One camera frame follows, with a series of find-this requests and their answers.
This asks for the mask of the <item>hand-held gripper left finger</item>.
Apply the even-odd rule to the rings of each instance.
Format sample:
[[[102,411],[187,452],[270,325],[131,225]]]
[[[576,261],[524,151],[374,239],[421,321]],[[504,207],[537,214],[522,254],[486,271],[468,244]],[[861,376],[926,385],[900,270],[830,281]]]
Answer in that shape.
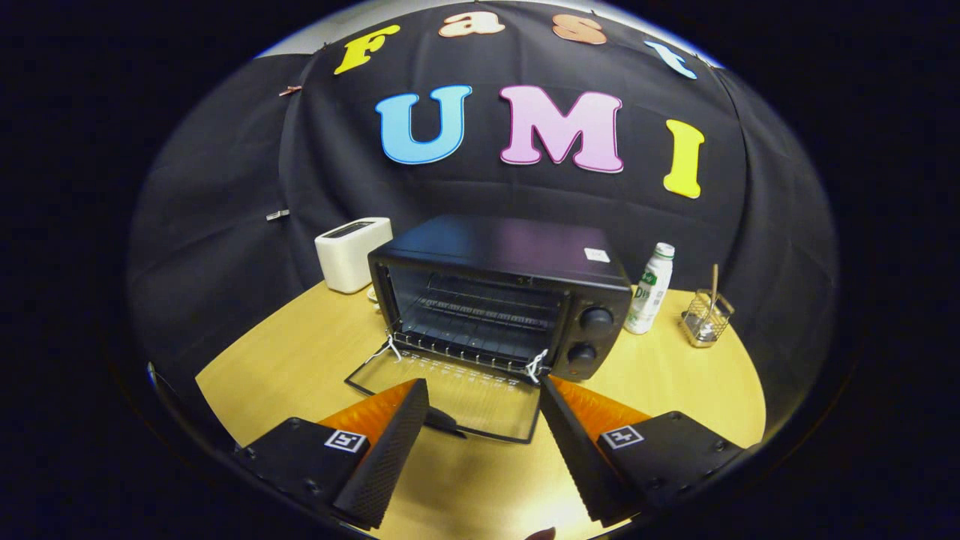
[[[415,377],[321,421],[290,417],[234,461],[310,512],[377,529],[428,408],[428,382]]]

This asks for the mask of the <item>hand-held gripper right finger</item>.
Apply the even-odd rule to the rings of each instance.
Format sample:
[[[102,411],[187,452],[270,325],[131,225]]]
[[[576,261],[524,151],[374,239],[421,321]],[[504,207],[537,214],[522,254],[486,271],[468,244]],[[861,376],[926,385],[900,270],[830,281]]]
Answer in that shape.
[[[539,407],[587,515],[609,527],[691,500],[743,452],[689,415],[648,415],[552,375]]]

